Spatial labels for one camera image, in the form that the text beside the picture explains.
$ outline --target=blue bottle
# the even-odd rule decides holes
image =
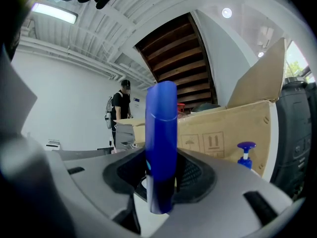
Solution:
[[[172,209],[177,160],[177,87],[171,81],[148,89],[145,150],[149,210],[167,213]]]
[[[243,149],[243,157],[241,157],[238,160],[238,164],[241,164],[248,169],[252,168],[252,160],[249,157],[249,151],[252,148],[256,147],[256,144],[254,142],[241,142],[240,144],[237,145],[238,147]]]

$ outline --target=white wall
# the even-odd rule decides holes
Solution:
[[[208,46],[218,103],[226,106],[238,79],[250,64],[233,39],[206,14],[196,11],[204,42]]]
[[[38,99],[22,134],[45,145],[57,139],[63,150],[96,150],[109,146],[111,130],[104,119],[109,96],[120,82],[62,61],[16,52],[13,67]],[[140,99],[135,107],[133,98]],[[145,116],[145,98],[131,93],[131,113]]]

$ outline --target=recessed light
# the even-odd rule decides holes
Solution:
[[[225,18],[230,18],[232,16],[232,10],[230,8],[224,8],[222,10],[222,16]]]
[[[78,15],[75,13],[71,13],[66,10],[58,9],[58,8],[55,8],[46,4],[42,4],[42,3],[37,3],[37,2],[33,5],[32,11],[42,13],[48,16],[52,16],[55,18],[59,18],[71,24],[74,24],[78,17]]]

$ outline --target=man standing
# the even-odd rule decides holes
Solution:
[[[130,81],[125,79],[121,82],[121,89],[115,93],[112,99],[111,130],[115,146],[116,122],[114,120],[127,119],[131,117],[130,111]]]

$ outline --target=black pants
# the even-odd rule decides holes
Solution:
[[[116,128],[115,128],[115,125],[117,123],[114,122],[113,120],[111,120],[111,131],[112,131],[112,137],[113,137],[113,146],[115,147],[115,131],[116,131]]]

